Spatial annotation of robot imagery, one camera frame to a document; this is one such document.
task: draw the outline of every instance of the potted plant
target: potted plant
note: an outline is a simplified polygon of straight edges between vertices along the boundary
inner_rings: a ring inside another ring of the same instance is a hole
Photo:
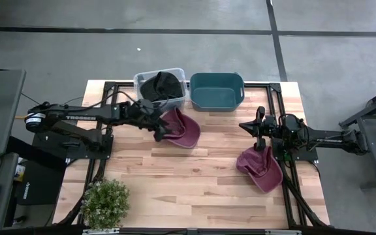
[[[129,195],[124,183],[116,180],[90,183],[81,207],[85,224],[92,229],[120,226],[130,209]]]

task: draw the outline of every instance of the concrete floor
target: concrete floor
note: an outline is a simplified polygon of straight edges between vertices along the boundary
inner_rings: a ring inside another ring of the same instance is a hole
[[[272,2],[280,30],[376,31],[376,0]],[[0,25],[270,29],[265,0],[0,0]],[[376,37],[280,37],[280,43],[288,80],[299,83],[313,128],[339,130],[339,121],[376,95]],[[280,81],[269,35],[0,32],[0,69],[25,69],[23,92],[40,102],[82,96],[90,79],[131,79],[170,67],[183,68],[188,78],[238,72],[248,81]],[[18,113],[33,105],[22,97]],[[32,140],[21,121],[12,132]],[[370,156],[317,151],[331,224],[376,231],[376,189],[359,189],[375,179]]]

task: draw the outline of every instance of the teal plastic bin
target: teal plastic bin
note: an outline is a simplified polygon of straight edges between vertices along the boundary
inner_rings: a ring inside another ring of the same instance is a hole
[[[196,111],[232,112],[245,99],[243,79],[236,73],[197,73],[189,82]]]

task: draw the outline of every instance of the black cloth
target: black cloth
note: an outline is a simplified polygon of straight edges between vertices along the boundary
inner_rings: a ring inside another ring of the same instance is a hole
[[[140,86],[143,99],[151,102],[183,97],[181,82],[169,72],[158,72]]]

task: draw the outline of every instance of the butcher block tabletop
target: butcher block tabletop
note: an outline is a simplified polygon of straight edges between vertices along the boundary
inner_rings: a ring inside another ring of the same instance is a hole
[[[105,82],[113,81],[88,81],[83,106],[101,100]],[[305,119],[298,84],[280,84],[286,113]],[[120,90],[136,98],[133,87],[121,87]],[[118,97],[119,102],[128,100],[123,94]],[[197,112],[191,101],[185,101],[183,113],[201,126],[200,140],[193,149],[183,149],[166,140],[157,143],[152,132],[137,127],[114,127],[114,145],[106,164],[105,178],[120,180],[130,190],[131,209],[123,226],[288,228],[282,187],[265,194],[249,176],[236,170],[236,158],[255,141],[238,124],[254,120],[258,106],[269,111],[265,89],[246,88],[245,100],[229,113]],[[96,123],[79,121],[78,126],[92,129]],[[67,168],[54,222],[62,220],[81,197],[88,162],[77,160]],[[328,224],[316,169],[301,161],[296,166],[303,197]],[[299,221],[295,200],[292,205],[294,218]]]

